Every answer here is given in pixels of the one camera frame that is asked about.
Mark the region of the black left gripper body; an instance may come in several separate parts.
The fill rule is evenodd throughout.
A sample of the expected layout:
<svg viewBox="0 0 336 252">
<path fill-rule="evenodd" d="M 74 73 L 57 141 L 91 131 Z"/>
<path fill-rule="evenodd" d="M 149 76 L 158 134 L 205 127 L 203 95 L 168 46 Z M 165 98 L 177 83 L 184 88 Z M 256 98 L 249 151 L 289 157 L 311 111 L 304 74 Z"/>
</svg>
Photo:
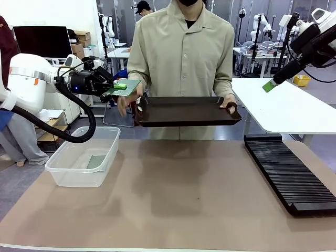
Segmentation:
<svg viewBox="0 0 336 252">
<path fill-rule="evenodd" d="M 105 81 L 95 72 L 73 71 L 68 75 L 68 89 L 78 95 L 102 95 L 107 91 Z"/>
</svg>

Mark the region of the person's right hand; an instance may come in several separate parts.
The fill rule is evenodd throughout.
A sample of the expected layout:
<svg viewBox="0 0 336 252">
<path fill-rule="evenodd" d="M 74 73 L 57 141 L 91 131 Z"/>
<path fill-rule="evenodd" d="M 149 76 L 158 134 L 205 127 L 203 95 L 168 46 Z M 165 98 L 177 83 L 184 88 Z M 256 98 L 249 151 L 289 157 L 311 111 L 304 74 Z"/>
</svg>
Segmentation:
<svg viewBox="0 0 336 252">
<path fill-rule="evenodd" d="M 134 101 L 136 101 L 139 97 L 142 97 L 143 93 L 142 92 L 138 92 L 138 91 L 134 91 L 133 93 L 131 93 L 129 96 L 125 97 L 125 96 L 119 96 L 117 99 L 117 107 L 119 110 L 119 113 L 122 117 L 126 116 L 126 109 L 127 107 Z"/>
</svg>

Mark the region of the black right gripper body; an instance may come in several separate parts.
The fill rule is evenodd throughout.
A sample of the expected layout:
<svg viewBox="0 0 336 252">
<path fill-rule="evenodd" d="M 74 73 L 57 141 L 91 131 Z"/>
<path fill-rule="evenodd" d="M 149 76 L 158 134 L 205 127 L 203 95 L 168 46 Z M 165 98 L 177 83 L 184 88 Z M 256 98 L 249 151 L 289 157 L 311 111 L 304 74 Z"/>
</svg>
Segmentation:
<svg viewBox="0 0 336 252">
<path fill-rule="evenodd" d="M 290 48 L 297 54 L 313 57 L 320 43 L 321 31 L 317 24 L 312 24 L 290 44 Z"/>
</svg>

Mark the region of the person's left hand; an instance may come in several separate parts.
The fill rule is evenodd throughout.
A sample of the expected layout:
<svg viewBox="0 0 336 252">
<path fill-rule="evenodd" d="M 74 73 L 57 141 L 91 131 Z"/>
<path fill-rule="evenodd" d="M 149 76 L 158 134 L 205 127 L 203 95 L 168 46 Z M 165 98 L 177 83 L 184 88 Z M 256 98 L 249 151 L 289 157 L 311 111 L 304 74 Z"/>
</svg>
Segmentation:
<svg viewBox="0 0 336 252">
<path fill-rule="evenodd" d="M 235 96 L 233 94 L 227 94 L 219 107 L 227 110 L 229 114 L 235 113 L 237 107 Z"/>
</svg>

